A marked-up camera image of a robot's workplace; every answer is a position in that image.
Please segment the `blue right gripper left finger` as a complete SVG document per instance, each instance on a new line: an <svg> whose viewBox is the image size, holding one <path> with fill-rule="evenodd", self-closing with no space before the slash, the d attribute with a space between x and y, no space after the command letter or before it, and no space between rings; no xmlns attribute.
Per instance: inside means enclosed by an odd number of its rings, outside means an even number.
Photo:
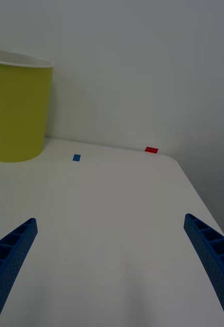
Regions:
<svg viewBox="0 0 224 327"><path fill-rule="evenodd" d="M0 240L0 314L37 233L30 218Z"/></svg>

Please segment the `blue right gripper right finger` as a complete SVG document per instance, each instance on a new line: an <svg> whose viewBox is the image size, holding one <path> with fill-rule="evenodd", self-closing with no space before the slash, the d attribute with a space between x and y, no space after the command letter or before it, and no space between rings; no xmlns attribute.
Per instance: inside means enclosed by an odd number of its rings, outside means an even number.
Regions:
<svg viewBox="0 0 224 327"><path fill-rule="evenodd" d="M224 236L192 214L186 214L184 230L224 311Z"/></svg>

